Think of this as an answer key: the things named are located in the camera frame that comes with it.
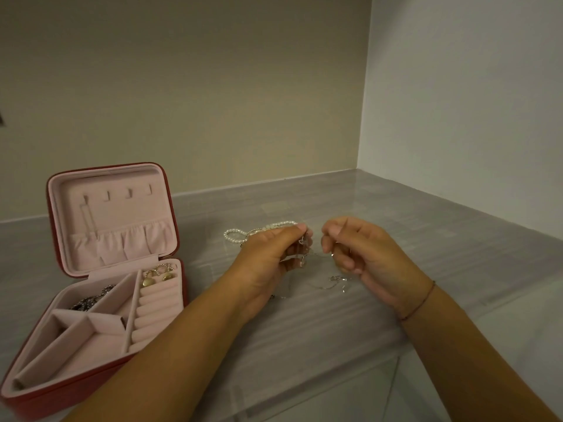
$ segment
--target fingernail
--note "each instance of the fingernail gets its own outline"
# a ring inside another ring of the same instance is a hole
[[[328,234],[330,234],[332,238],[338,237],[340,231],[342,231],[342,227],[340,225],[331,225],[328,227]]]

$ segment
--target forearm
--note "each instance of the forearm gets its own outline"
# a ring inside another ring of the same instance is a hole
[[[243,325],[233,282],[225,280],[190,303],[65,420],[186,421]]]
[[[403,327],[453,421],[559,421],[439,287]]]

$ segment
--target person's left arm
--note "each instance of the person's left arm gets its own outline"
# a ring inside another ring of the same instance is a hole
[[[238,332],[299,267],[284,259],[305,232],[310,240],[304,224],[251,236],[219,280],[64,421],[186,421]]]

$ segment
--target jewelry box lid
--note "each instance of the jewelry box lid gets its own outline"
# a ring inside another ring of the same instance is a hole
[[[57,173],[47,204],[57,260],[70,277],[179,248],[168,179],[154,162]]]

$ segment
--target person's left hand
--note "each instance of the person's left hand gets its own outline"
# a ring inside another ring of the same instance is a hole
[[[254,318],[266,305],[287,271],[301,267],[299,258],[286,258],[303,252],[297,241],[304,234],[309,247],[313,232],[304,223],[259,232],[243,244],[223,280],[229,281],[238,292],[244,322]]]

